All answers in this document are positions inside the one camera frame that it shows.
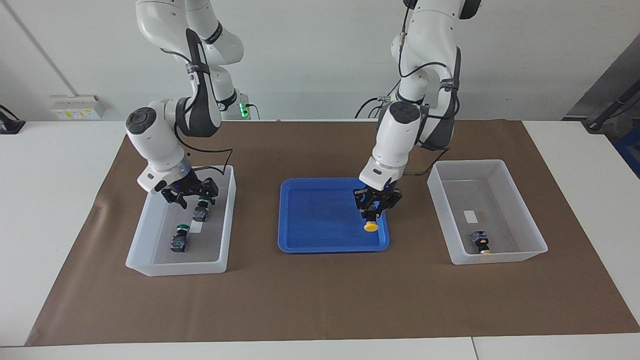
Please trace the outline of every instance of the blue tray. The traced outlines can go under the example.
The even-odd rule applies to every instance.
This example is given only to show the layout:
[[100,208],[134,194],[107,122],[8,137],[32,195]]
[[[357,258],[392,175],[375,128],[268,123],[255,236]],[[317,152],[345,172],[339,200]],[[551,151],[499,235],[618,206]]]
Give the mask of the blue tray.
[[385,250],[389,236],[384,214],[378,231],[364,231],[353,198],[353,190],[363,187],[352,178],[286,180],[280,189],[280,249],[290,254]]

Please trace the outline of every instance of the white bin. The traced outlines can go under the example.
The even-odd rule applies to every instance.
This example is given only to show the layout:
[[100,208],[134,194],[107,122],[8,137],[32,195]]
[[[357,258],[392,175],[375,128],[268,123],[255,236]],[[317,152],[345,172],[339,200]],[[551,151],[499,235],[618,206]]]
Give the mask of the white bin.
[[191,224],[198,197],[186,197],[187,210],[184,210],[178,204],[168,204],[160,193],[148,194],[129,249],[127,267],[147,276],[217,274],[227,270],[236,200],[234,169],[227,166],[224,176],[215,170],[201,170],[198,177],[213,178],[219,192],[201,233],[188,234],[187,251],[172,252],[171,238],[176,234],[176,226]]
[[[455,265],[523,261],[548,250],[502,160],[438,161],[431,198]],[[491,254],[471,239],[485,231]]]

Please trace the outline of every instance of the brown table cover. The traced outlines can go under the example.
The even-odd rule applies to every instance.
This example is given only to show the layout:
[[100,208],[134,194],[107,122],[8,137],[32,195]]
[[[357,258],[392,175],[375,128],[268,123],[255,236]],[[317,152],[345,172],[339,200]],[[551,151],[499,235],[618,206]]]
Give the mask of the brown table cover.
[[[458,122],[444,160],[504,160],[547,253],[521,263],[452,265],[426,176],[400,180],[404,197],[387,213],[387,250],[281,252],[282,182],[356,177],[375,132],[375,123],[362,122],[232,122],[211,139],[189,139],[235,149],[228,270],[171,277],[125,267],[146,195],[136,184],[146,161],[125,139],[27,345],[640,331],[520,122]],[[407,170],[423,170],[436,155],[415,149]],[[224,157],[192,152],[194,165]]]

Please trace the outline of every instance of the white robotic arm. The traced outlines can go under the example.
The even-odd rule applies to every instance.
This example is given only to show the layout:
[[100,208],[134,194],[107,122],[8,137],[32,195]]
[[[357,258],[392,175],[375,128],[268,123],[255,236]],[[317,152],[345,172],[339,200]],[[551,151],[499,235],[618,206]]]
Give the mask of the white robotic arm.
[[[234,112],[241,96],[220,65],[240,61],[244,48],[237,36],[222,27],[209,0],[137,0],[136,15],[147,40],[185,64],[193,91],[191,97],[153,101],[129,115],[127,134],[148,160],[138,183],[185,208],[184,196],[211,199],[218,189],[211,178],[197,178],[178,144],[177,132],[210,137],[225,117],[221,114]],[[246,115],[236,107],[238,117]]]
[[[395,101],[381,112],[376,146],[360,173],[365,188],[354,190],[356,204],[366,219],[365,230],[377,230],[376,219],[402,197],[396,188],[415,145],[444,150],[451,141],[460,84],[460,49],[453,31],[459,19],[475,15],[480,0],[404,0],[414,9],[408,33],[398,35],[392,54],[402,77]],[[438,103],[424,104],[426,68],[440,80]]]

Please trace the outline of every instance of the white table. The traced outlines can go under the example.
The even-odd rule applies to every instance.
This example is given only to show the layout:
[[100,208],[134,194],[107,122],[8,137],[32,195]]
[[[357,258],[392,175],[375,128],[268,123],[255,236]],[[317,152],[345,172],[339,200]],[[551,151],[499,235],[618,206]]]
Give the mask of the white table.
[[[576,122],[528,122],[538,146],[636,320],[640,180],[610,143]],[[28,123],[0,137],[0,345],[20,346],[93,204],[122,122]],[[73,166],[82,163],[83,167]],[[580,177],[582,169],[589,177]],[[59,209],[39,213],[38,209]],[[637,359],[640,334],[367,341],[114,344],[2,348],[0,359]]]

